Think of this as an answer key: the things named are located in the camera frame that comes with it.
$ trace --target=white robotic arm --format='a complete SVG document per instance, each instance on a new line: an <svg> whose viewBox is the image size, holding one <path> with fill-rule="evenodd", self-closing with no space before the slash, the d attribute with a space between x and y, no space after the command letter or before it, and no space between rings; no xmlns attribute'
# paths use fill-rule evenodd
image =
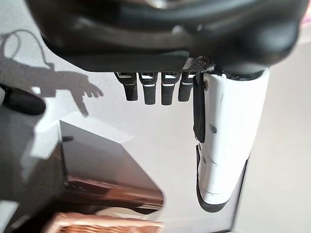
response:
<svg viewBox="0 0 311 233"><path fill-rule="evenodd" d="M224 73L197 77L203 79L205 102L205 139L197 146L198 198L209 212L224 207L248 159L269 74L267 69L253 80Z"/></svg>

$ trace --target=robotic hand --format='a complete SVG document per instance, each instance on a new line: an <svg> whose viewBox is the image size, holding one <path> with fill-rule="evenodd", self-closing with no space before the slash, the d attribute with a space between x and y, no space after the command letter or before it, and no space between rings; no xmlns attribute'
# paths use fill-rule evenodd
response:
<svg viewBox="0 0 311 233"><path fill-rule="evenodd" d="M46 45L93 72L115 72L127 100L162 104L193 86L197 196L221 210L250 153L269 66L294 47L308 0L27 0Z"/></svg>

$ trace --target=black object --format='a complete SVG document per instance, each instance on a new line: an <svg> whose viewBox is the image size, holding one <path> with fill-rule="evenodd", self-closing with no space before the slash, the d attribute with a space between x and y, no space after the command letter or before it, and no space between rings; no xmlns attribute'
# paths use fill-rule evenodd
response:
<svg viewBox="0 0 311 233"><path fill-rule="evenodd" d="M155 104L157 73L139 73L138 75L144 90L145 104Z"/></svg>
<svg viewBox="0 0 311 233"><path fill-rule="evenodd" d="M294 47L308 0L197 0L171 9L124 0L26 0L48 47L100 72L181 72L208 57L255 73Z"/></svg>
<svg viewBox="0 0 311 233"><path fill-rule="evenodd" d="M4 84L0 84L0 87L5 91L2 103L5 107L33 116L44 113L46 104L41 98L16 87Z"/></svg>
<svg viewBox="0 0 311 233"><path fill-rule="evenodd" d="M137 78L136 73L115 73L117 79L123 84L126 100L136 101L138 100L137 94Z"/></svg>
<svg viewBox="0 0 311 233"><path fill-rule="evenodd" d="M193 131L199 142L205 141L204 73L193 78Z"/></svg>
<svg viewBox="0 0 311 233"><path fill-rule="evenodd" d="M178 101L187 102L189 101L191 90L193 87L193 74L189 72L183 72L181 75L181 81L178 90Z"/></svg>
<svg viewBox="0 0 311 233"><path fill-rule="evenodd" d="M161 73L161 101L162 105L171 105L175 84L179 81L181 73Z"/></svg>
<svg viewBox="0 0 311 233"><path fill-rule="evenodd" d="M199 146L196 146L196 169L197 169L197 174L199 174L199 163L200 163ZM221 204L215 204L215 205L206 203L202 199L202 197L201 197L198 177L196 179L196 195L198 197L199 204L202 207L202 209L204 209L205 211L207 211L209 213L216 213L218 211L221 211L224 208L224 206L227 204L227 202L221 203Z"/></svg>

